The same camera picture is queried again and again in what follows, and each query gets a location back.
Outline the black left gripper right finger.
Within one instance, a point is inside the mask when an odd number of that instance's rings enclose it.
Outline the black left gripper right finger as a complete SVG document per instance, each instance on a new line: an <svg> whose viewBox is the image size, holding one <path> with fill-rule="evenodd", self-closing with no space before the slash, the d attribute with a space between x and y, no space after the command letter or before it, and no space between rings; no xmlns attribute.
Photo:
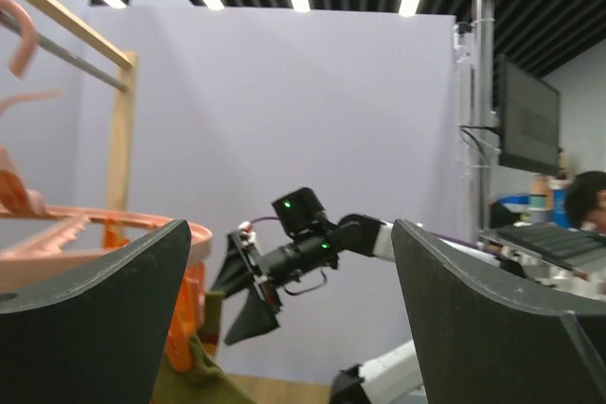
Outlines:
<svg viewBox="0 0 606 404"><path fill-rule="evenodd" d="M429 402L604 402L604 302L501 270L410 221L391 237Z"/></svg>

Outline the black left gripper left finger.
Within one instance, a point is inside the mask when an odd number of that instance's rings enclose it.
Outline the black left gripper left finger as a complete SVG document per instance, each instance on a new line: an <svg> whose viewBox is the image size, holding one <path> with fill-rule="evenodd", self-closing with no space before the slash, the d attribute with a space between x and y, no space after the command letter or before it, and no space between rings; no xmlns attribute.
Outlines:
<svg viewBox="0 0 606 404"><path fill-rule="evenodd" d="M2 293L2 402L149 402L190 241L187 222L173 220Z"/></svg>

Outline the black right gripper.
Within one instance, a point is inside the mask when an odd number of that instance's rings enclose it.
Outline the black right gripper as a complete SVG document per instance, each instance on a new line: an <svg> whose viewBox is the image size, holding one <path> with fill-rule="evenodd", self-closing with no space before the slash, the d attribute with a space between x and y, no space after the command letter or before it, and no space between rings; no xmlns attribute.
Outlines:
<svg viewBox="0 0 606 404"><path fill-rule="evenodd" d="M229 298L248 290L246 301L223 341L233 345L265 335L279 328L276 315L282 302L278 290L296 296L321 288L328 282L324 268L338 267L339 250L320 233L299 235L293 242L269 253L260 251L257 233L241 227L226 236L223 264L210 288ZM320 270L323 281L306 290L290 291L287 286L299 282L309 272Z"/></svg>

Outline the green striped sock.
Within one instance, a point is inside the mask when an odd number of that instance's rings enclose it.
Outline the green striped sock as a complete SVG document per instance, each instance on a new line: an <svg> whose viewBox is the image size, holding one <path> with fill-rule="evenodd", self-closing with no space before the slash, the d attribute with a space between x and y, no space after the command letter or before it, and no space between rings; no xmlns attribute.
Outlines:
<svg viewBox="0 0 606 404"><path fill-rule="evenodd" d="M177 372L164 355L153 387L152 403L255 403L215 362L224 297L220 291L205 294L205 321L188 343L193 366L186 372Z"/></svg>

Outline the pink round clip hanger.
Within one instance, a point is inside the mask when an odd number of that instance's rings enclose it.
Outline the pink round clip hanger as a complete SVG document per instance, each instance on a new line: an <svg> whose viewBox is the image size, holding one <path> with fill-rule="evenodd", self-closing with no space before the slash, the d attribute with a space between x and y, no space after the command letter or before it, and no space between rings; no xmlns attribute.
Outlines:
<svg viewBox="0 0 606 404"><path fill-rule="evenodd" d="M126 245L122 235L124 227L149 231L168 223L168 218L126 211L126 195L130 181L131 141L133 129L134 94L136 88L137 59L113 47L92 28L73 15L56 0L42 0L39 9L49 18L88 43L97 52L114 59L119 74L113 78L95 66L73 55L65 48L38 33L33 20L22 6L13 0L1 0L2 24L19 34L20 43L9 60L9 71L17 78L26 72L38 48L79 68L116 89L113 117L114 141L110 152L110 168L107 177L107 206L104 209L75 206L48 205L37 191L26 188L22 177L9 158L1 152L1 214L6 218L45 219L55 221L55 226L29 237L8 249L11 259L29 257L46 259L59 255L62 246L76 238L90 222L104 227L101 251L109 253ZM190 338L203 325L205 318L204 260L210 253L212 234L201 225L189 226L191 246L185 276L177 297L165 345L172 368L186 372L194 366L194 356L188 345Z"/></svg>

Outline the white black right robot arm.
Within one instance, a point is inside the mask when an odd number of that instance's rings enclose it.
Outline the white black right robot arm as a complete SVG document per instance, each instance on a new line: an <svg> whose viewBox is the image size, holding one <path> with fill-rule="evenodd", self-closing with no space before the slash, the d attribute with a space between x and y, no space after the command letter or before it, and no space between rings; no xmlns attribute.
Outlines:
<svg viewBox="0 0 606 404"><path fill-rule="evenodd" d="M346 184L308 181L330 220L362 213L422 223L433 232L470 238L472 207L462 183ZM279 329L222 346L229 373L327 384L338 370L377 357L411 337L394 264L352 253L340 256L321 289L319 272L302 280L303 295L283 296Z"/></svg>

